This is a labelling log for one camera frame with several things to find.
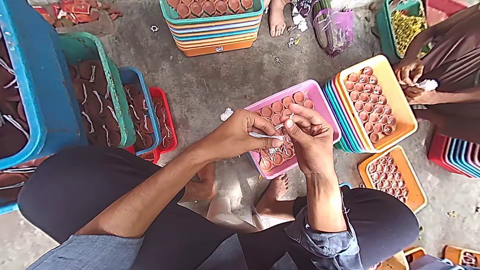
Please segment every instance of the green plastic crate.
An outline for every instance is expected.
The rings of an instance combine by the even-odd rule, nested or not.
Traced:
[[[127,97],[115,63],[107,56],[102,42],[86,32],[60,34],[60,46],[68,64],[76,65],[85,60],[101,60],[115,114],[119,121],[121,141],[118,147],[125,148],[135,143],[136,136]]]
[[[261,15],[264,12],[264,2],[263,0],[253,0],[253,11],[243,13],[243,14],[234,14],[218,17],[208,17],[208,18],[194,18],[194,19],[177,19],[179,14],[175,9],[173,9],[168,3],[167,0],[159,0],[160,7],[162,8],[162,14],[166,21],[173,25],[192,25],[192,24],[202,24],[202,23],[211,23],[211,22],[220,22],[220,21],[229,21],[235,19],[243,19],[249,17],[256,17]]]
[[[377,29],[380,36],[380,44],[382,46],[382,53],[388,58],[391,63],[396,63],[403,58],[403,55],[398,53],[396,48],[395,32],[392,25],[392,16],[389,12],[389,0],[385,1],[380,11],[376,14]],[[420,0],[410,0],[403,4],[399,4],[395,10],[407,11],[410,16],[418,16],[420,14],[425,16],[423,4]],[[430,49],[426,46],[422,51],[428,52]]]

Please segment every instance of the man's right hand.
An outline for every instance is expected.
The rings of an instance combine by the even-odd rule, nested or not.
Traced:
[[[300,170],[305,176],[331,175],[333,166],[333,128],[320,114],[298,104],[290,104],[292,119],[280,118],[292,138]]]

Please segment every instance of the stack of plastic trays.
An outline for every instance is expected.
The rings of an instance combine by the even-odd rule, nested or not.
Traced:
[[[435,132],[428,159],[449,172],[480,178],[480,145]]]
[[[381,111],[374,111],[377,114],[375,119],[369,119],[372,115],[371,112],[370,114],[362,113],[363,115],[360,117],[360,112],[363,110],[355,107],[356,101],[352,100],[352,90],[349,90],[351,87],[347,88],[345,82],[350,74],[361,75],[362,71],[367,67],[371,67],[373,70],[373,75],[368,78],[377,80],[374,84],[381,86],[382,89],[380,93],[373,93],[371,90],[363,91],[363,87],[356,89],[357,93],[368,99],[365,102],[360,101],[360,106],[363,108],[363,105],[369,103],[369,106],[379,104],[382,108],[386,108],[386,105],[388,105],[389,115],[394,118],[396,124],[380,123],[378,118],[383,114]],[[418,128],[415,116],[397,82],[395,74],[388,60],[382,55],[375,56],[343,70],[324,85],[323,91],[343,134],[340,141],[335,144],[335,147],[345,152],[380,153],[405,139]],[[370,99],[373,96],[375,96],[374,101],[371,101]],[[383,128],[378,132],[380,136],[376,140],[372,140],[374,131],[365,128],[367,122],[379,123],[377,125],[378,128]],[[393,129],[388,130],[386,128],[388,125],[392,126]]]
[[[186,56],[217,53],[252,46],[257,39],[260,21],[264,12],[262,0],[159,0],[163,17],[172,33],[177,47]],[[205,3],[211,2],[216,13],[210,16],[202,11]],[[227,11],[217,8],[223,5]],[[172,7],[189,7],[190,15],[182,19]]]

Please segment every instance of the blue plastic crate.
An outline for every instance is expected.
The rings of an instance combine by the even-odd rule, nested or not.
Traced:
[[[142,73],[134,67],[120,67],[119,73],[120,80],[123,85],[136,85],[139,89],[143,91],[143,94],[145,96],[145,102],[148,108],[148,117],[152,121],[153,133],[151,134],[151,136],[153,138],[153,144],[147,149],[136,152],[136,155],[141,155],[157,148],[157,146],[162,141],[158,118],[156,117],[152,97],[150,96],[150,91],[148,90],[148,87],[145,85],[144,76],[142,75]]]
[[[0,0],[0,27],[15,70],[30,140],[0,170],[87,145],[56,30],[26,0]]]

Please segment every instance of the bare foot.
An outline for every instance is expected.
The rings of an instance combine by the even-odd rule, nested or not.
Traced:
[[[278,201],[288,191],[288,175],[284,174],[271,180],[270,186],[257,204],[257,212],[262,216],[272,216],[277,208]]]
[[[197,174],[200,180],[190,180],[185,185],[185,194],[179,202],[209,201],[216,197],[215,162],[208,163]]]
[[[283,8],[290,0],[271,0],[270,3],[270,35],[278,37],[283,34],[287,24],[283,17]]]

